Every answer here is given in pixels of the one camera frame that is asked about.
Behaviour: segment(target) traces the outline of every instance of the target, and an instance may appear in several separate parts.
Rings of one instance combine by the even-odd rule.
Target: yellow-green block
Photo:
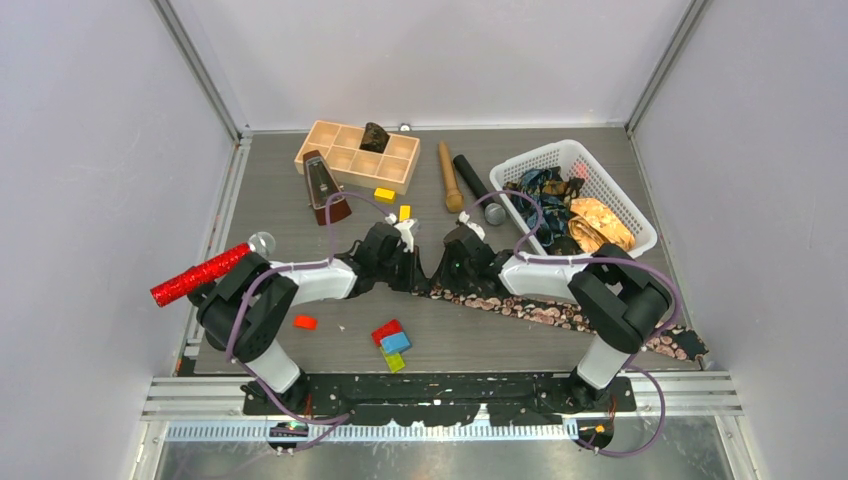
[[[383,347],[380,347],[380,353],[383,354],[383,359],[386,361],[386,365],[389,366],[389,370],[391,370],[392,373],[397,373],[406,366],[406,364],[403,363],[403,357],[401,357],[399,353],[386,355],[386,351],[383,350]]]

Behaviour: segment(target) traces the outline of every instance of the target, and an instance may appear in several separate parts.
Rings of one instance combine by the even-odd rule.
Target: crumpled fabric
[[[595,253],[605,243],[629,252],[636,243],[633,233],[616,214],[596,198],[575,198],[571,202],[568,232],[586,253]]]
[[[573,217],[571,201],[580,196],[585,180],[574,177],[565,181],[560,175],[561,168],[534,168],[529,170],[518,182],[508,182],[507,190],[516,190],[527,194],[542,207],[539,219],[536,209],[524,198],[513,196],[511,201],[527,226],[533,228],[539,222],[536,239],[551,255],[577,255],[583,253],[580,245],[571,238],[568,221]]]
[[[416,292],[414,295],[430,297],[434,300],[452,302],[456,305],[491,311],[501,315],[552,325],[566,330],[593,333],[595,327],[580,305],[560,302],[544,302],[524,297],[478,298],[477,295],[454,295],[450,290],[434,287],[429,292]],[[689,327],[675,326],[648,341],[648,350],[685,361],[697,361],[709,352],[704,341]]]

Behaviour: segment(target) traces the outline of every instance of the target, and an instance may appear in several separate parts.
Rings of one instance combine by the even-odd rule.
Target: gold fabric
[[[568,221],[568,232],[586,253],[594,253],[604,243],[614,243],[630,251],[636,239],[624,223],[596,198],[571,201],[574,217]]]

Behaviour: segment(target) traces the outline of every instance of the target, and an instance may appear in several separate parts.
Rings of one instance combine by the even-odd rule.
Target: wooden pestle
[[[456,172],[453,171],[450,151],[445,142],[439,142],[439,162],[442,164],[442,178],[445,180],[445,205],[449,212],[459,213],[464,207],[464,199],[456,186]]]

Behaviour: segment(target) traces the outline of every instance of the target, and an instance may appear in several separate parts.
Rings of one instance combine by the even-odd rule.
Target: white enclosure wall
[[[239,126],[616,123],[684,0],[173,0]]]
[[[0,477],[120,478],[232,144],[146,0],[0,4]]]
[[[713,2],[637,130],[687,306],[774,478],[845,478],[848,3]]]

